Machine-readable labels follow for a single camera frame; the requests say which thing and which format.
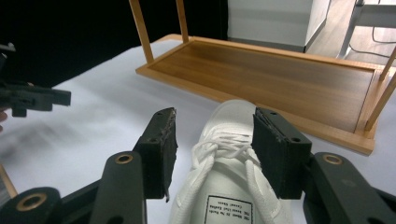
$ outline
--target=white sneaker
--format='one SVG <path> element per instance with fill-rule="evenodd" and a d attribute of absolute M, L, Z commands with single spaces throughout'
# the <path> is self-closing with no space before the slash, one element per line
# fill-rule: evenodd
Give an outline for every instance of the white sneaker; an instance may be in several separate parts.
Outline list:
<path fill-rule="evenodd" d="M 191 171 L 172 206 L 170 224 L 291 223 L 251 148 L 256 106 L 221 104 L 192 149 Z"/>

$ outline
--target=wall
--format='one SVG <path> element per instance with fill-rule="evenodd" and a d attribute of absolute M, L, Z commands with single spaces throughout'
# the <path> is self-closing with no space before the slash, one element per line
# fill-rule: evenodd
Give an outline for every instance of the wall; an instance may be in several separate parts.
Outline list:
<path fill-rule="evenodd" d="M 330 0 L 229 0 L 230 38 L 305 46 Z"/>

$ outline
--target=shoelace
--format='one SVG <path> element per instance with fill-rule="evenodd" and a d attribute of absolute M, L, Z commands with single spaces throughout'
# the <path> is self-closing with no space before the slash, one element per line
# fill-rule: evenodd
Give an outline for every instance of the shoelace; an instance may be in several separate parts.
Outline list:
<path fill-rule="evenodd" d="M 248 153 L 251 149 L 251 135 L 219 132 L 216 129 L 212 130 L 209 135 L 211 135 L 209 140 L 202 141 L 192 148 L 193 169 L 199 167 L 210 156 L 213 158 L 237 158 L 241 161 L 251 160 L 254 164 L 260 164 Z"/>

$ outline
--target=white tablecloth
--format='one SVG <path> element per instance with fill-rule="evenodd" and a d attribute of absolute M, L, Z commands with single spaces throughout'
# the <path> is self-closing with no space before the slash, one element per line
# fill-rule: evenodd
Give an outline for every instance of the white tablecloth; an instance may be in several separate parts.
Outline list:
<path fill-rule="evenodd" d="M 178 44 L 176 40 L 154 43 L 154 55 Z M 55 87 L 72 92 L 71 106 L 28 111 L 26 119 L 9 118 L 2 124 L 0 163 L 18 192 L 53 187 L 63 197 L 91 184 L 101 177 L 108 157 L 131 150 L 152 115 L 172 106 L 177 110 L 179 145 L 170 188 L 173 201 L 190 169 L 191 148 L 219 103 L 137 75 L 135 69 L 144 63 L 141 48 L 129 49 Z M 375 151 L 369 157 L 307 137 L 313 152 L 330 151 L 348 158 L 371 185 L 396 195 L 394 111 L 396 95 L 380 116 Z M 149 200 L 148 223 L 165 223 L 170 203 Z M 292 207 L 295 223 L 304 223 L 302 201 L 293 202 Z"/>

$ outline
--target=shoe label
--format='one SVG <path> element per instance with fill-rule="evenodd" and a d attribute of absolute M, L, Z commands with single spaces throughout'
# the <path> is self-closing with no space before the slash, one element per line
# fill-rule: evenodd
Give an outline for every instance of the shoe label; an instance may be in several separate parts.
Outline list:
<path fill-rule="evenodd" d="M 205 224 L 252 224 L 252 203 L 232 198 L 209 195 L 206 203 Z"/>

